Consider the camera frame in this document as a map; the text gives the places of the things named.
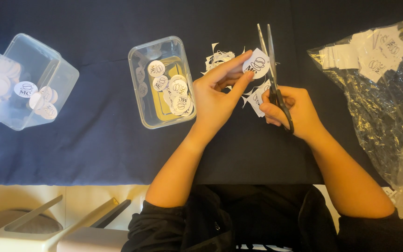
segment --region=plastic bag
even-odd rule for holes
[[[362,46],[357,39],[368,43]],[[345,44],[349,45],[344,46],[344,51],[340,51],[340,46],[334,47]],[[378,173],[397,191],[392,199],[403,218],[403,56],[390,56],[402,49],[403,21],[308,53],[317,67],[344,91],[360,146]],[[355,54],[358,68],[354,64]]]

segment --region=person's left hand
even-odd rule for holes
[[[210,70],[205,76],[194,81],[197,119],[193,128],[209,142],[226,123],[254,73],[242,73],[242,65],[253,51],[249,50],[238,57],[222,63]],[[233,86],[228,94],[221,90]]]

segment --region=dark navy fabric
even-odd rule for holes
[[[142,125],[128,52],[156,39],[180,37],[195,80],[205,71],[211,43],[219,42],[216,49],[237,55],[243,46],[260,47],[257,23],[271,24],[276,61],[281,63],[279,83],[307,88],[327,129],[382,183],[358,145],[344,95],[305,52],[359,30],[403,20],[403,3],[389,1],[393,4],[376,11],[363,8],[367,2],[0,1],[0,53],[16,34],[26,33],[57,50],[80,72],[53,123],[22,131],[0,123],[0,184],[151,183],[195,120],[160,129]],[[330,15],[321,12],[328,4],[335,10]],[[362,14],[355,16],[357,7]],[[322,183],[304,141],[267,125],[250,105],[242,105],[239,101],[207,146],[196,183]]]

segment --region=hand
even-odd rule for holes
[[[194,81],[197,119],[193,128],[203,134],[206,144],[226,123],[248,83],[252,81],[253,72],[242,73],[243,63],[252,54],[253,52],[249,50],[213,68],[205,76]],[[222,93],[221,90],[227,86],[233,88],[228,94]]]
[[[284,103],[292,116],[295,136],[308,141],[324,129],[307,90],[285,86],[278,86],[278,89],[281,91]],[[289,128],[284,112],[278,106],[270,103],[269,95],[270,90],[262,94],[264,103],[259,106],[260,110],[265,113],[267,123],[277,126],[281,126],[282,123],[286,128]]]

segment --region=scissors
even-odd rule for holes
[[[281,91],[278,89],[278,80],[276,77],[276,63],[274,61],[274,50],[273,50],[273,39],[271,37],[270,24],[267,24],[267,35],[268,35],[268,51],[270,54],[267,54],[267,49],[265,47],[264,38],[262,37],[261,27],[257,24],[257,30],[259,31],[259,39],[261,41],[262,51],[270,58],[270,73],[268,74],[268,79],[270,80],[270,102],[274,105],[278,106],[287,117],[289,123],[289,129],[285,126],[285,130],[290,133],[294,133],[295,129],[293,128],[293,120],[290,112],[288,111],[287,106],[285,106],[283,96]]]

